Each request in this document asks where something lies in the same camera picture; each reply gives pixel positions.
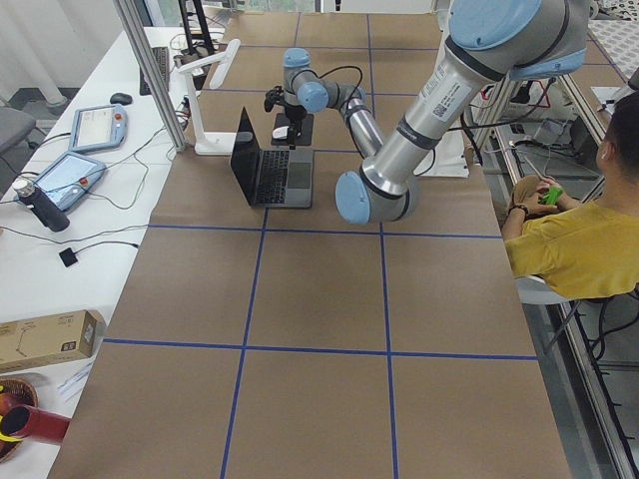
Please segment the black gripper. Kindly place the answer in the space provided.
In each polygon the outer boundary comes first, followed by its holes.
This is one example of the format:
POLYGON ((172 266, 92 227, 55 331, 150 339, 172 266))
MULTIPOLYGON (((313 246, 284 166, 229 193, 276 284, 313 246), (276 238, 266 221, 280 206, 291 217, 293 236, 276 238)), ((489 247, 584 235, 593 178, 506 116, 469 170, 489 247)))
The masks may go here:
POLYGON ((294 150, 296 146, 296 139, 298 131, 303 129, 304 119, 307 117, 307 110, 302 105, 293 105, 285 103, 284 112, 290 122, 287 132, 287 144, 290 150, 294 150))

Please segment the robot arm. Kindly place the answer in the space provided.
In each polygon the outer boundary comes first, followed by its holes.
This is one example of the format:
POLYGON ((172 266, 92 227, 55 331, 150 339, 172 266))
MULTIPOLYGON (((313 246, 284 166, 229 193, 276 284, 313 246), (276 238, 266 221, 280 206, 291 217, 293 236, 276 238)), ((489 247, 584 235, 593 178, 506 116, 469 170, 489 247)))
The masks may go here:
POLYGON ((350 224, 394 222, 418 203, 414 171, 478 92, 503 78, 552 78, 584 62, 587 1, 455 1, 442 56, 395 130, 383 136, 358 87, 320 78, 307 50, 283 59, 284 103, 336 109, 365 158, 337 180, 335 203, 350 224))

